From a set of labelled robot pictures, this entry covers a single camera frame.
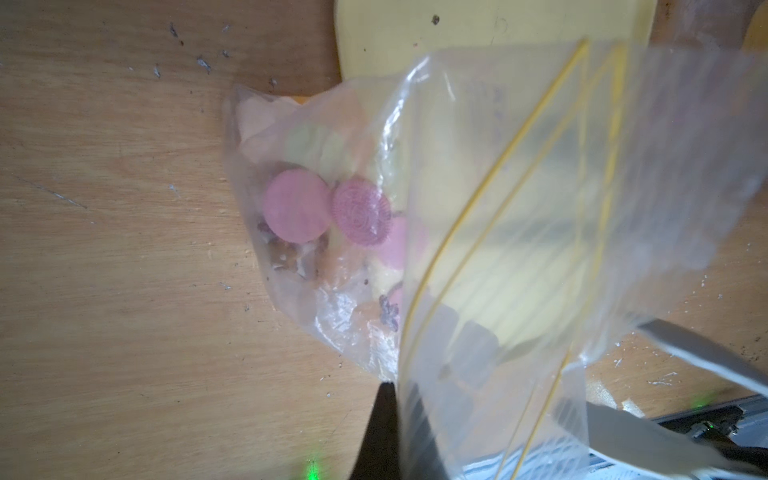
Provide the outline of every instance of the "yellow cutting board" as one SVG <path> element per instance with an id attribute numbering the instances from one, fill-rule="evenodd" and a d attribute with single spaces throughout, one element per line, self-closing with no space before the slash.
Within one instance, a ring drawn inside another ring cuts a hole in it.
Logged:
<path id="1" fill-rule="evenodd" d="M 752 15 L 741 48 L 748 51 L 768 50 L 768 2 L 763 2 Z"/>
<path id="2" fill-rule="evenodd" d="M 404 70 L 452 46 L 629 39 L 647 44 L 656 0 L 336 0 L 343 78 Z"/>

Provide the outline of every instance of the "ziplock bag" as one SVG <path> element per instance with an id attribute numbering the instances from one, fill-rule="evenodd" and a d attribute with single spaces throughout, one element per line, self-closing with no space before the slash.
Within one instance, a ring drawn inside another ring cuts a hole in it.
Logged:
<path id="1" fill-rule="evenodd" d="M 275 305 L 397 378 L 404 478 L 578 478 L 583 366 L 733 227 L 767 90 L 733 52 L 452 49 L 301 108 L 236 90 L 227 173 Z"/>

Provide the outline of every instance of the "embossed pink candy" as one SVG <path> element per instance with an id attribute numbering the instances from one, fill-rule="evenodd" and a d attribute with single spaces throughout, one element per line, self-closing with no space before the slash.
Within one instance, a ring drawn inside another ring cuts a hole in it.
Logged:
<path id="1" fill-rule="evenodd" d="M 392 226 L 389 199 L 376 185 L 353 177 L 333 191 L 331 212 L 350 242 L 375 247 L 387 239 Z"/>
<path id="2" fill-rule="evenodd" d="M 322 178 L 302 168 L 286 170 L 264 192 L 264 220 L 286 242 L 310 242 L 328 230 L 330 202 L 331 191 Z"/>

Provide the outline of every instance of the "wooden surface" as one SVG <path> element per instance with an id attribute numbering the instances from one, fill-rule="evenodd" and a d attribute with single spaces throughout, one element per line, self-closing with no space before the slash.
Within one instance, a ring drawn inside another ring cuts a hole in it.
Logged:
<path id="1" fill-rule="evenodd" d="M 220 158 L 233 83 L 339 81 L 331 0 L 6 0 L 0 64 L 0 478 L 345 478 L 378 382 L 273 311 Z M 766 209 L 670 317 L 763 368 Z M 643 346 L 619 402 L 741 395 Z"/>

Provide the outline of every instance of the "pink round candy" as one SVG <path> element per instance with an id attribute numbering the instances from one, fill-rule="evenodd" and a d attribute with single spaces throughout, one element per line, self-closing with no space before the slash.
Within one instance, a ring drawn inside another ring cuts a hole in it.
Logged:
<path id="1" fill-rule="evenodd" d="M 302 168 L 286 170 L 264 192 L 264 220 L 286 242 L 310 242 L 331 224 L 330 201 L 331 191 L 322 178 Z"/>
<path id="2" fill-rule="evenodd" d="M 387 239 L 392 226 L 389 199 L 376 185 L 353 177 L 333 192 L 331 211 L 336 225 L 350 242 L 375 247 Z"/>
<path id="3" fill-rule="evenodd" d="M 389 237 L 376 248 L 376 256 L 384 266 L 394 270 L 406 268 L 406 255 L 408 249 L 408 220 L 405 217 L 392 218 L 392 227 Z M 427 247 L 427 233 L 424 227 L 417 225 L 415 235 L 412 238 L 416 255 L 420 257 Z"/>

